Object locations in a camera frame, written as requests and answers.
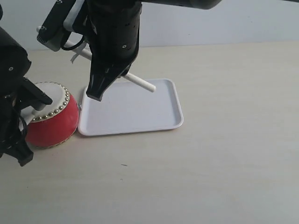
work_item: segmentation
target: red drum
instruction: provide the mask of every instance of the red drum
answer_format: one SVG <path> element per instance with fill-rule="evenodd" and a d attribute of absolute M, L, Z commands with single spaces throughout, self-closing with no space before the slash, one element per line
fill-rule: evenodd
<path fill-rule="evenodd" d="M 36 86 L 52 100 L 28 125 L 26 141 L 37 147 L 52 147 L 68 140 L 78 127 L 77 102 L 61 84 L 38 83 Z"/>

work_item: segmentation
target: white tray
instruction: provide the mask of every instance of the white tray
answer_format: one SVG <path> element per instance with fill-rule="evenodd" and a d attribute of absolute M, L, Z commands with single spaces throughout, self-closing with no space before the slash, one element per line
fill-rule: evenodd
<path fill-rule="evenodd" d="M 84 94 L 79 132 L 96 136 L 180 127 L 184 119 L 174 83 L 169 79 L 147 81 L 157 87 L 154 93 L 131 82 L 116 82 L 104 93 L 102 102 Z"/>

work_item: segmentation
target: table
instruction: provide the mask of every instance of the table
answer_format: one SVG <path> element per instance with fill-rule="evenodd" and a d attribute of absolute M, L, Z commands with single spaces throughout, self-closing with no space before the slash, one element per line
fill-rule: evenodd
<path fill-rule="evenodd" d="M 90 62 L 32 51 L 27 76 L 77 100 Z M 2 224 L 299 221 L 299 42 L 142 48 L 131 72 L 176 83 L 185 122 L 0 159 Z"/>

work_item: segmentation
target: white wall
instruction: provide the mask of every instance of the white wall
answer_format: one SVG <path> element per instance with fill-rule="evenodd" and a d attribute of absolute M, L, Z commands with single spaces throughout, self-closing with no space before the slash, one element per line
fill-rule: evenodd
<path fill-rule="evenodd" d="M 55 0 L 1 0 L 0 26 L 27 49 L 43 49 L 35 29 Z M 299 40 L 299 4 L 280 0 L 223 0 L 212 10 L 144 4 L 141 45 Z"/>

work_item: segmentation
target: cable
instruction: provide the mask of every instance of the cable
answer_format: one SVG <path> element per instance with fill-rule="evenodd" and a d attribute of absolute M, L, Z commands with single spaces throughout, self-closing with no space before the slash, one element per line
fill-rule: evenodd
<path fill-rule="evenodd" d="M 65 42 L 64 42 L 64 40 L 62 40 L 61 41 L 61 49 L 62 50 L 67 50 L 67 51 L 69 51 L 69 50 L 74 50 L 74 49 L 76 49 L 77 47 L 79 47 L 81 44 L 83 44 L 83 42 L 84 42 L 84 36 L 82 36 L 82 38 L 81 38 L 81 40 L 77 43 L 77 44 L 75 44 L 74 46 L 71 46 L 71 47 L 69 47 L 69 48 L 66 48 L 64 45 L 65 45 Z"/>

